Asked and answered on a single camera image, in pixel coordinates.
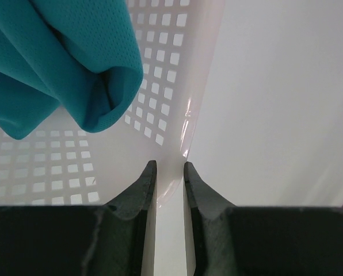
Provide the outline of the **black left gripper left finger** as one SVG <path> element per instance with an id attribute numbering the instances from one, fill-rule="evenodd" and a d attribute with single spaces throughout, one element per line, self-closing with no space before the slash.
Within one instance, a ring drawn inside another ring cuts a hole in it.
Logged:
<path id="1" fill-rule="evenodd" d="M 157 163 L 103 205 L 0 206 L 0 275 L 153 275 Z"/>

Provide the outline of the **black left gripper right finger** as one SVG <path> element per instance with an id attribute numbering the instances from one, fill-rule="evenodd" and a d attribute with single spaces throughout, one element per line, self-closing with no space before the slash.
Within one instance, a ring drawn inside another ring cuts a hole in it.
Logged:
<path id="1" fill-rule="evenodd" d="M 343 275 L 343 208 L 236 206 L 184 164 L 188 275 Z"/>

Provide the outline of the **white perforated plastic basket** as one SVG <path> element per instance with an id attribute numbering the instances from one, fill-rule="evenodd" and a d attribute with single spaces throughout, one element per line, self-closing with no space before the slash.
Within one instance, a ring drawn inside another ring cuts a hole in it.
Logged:
<path id="1" fill-rule="evenodd" d="M 182 180 L 224 1 L 128 1 L 144 77 L 133 103 L 100 133 L 81 130 L 62 108 L 22 140 L 0 129 L 0 205 L 103 204 L 150 160 L 155 199 Z"/>

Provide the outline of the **teal t shirt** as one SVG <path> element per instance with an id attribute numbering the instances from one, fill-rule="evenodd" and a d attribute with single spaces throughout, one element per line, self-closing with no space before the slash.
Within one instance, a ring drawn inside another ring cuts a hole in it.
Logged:
<path id="1" fill-rule="evenodd" d="M 10 137 L 59 107 L 84 131 L 104 131 L 142 79 L 125 1 L 0 1 L 0 128 Z"/>

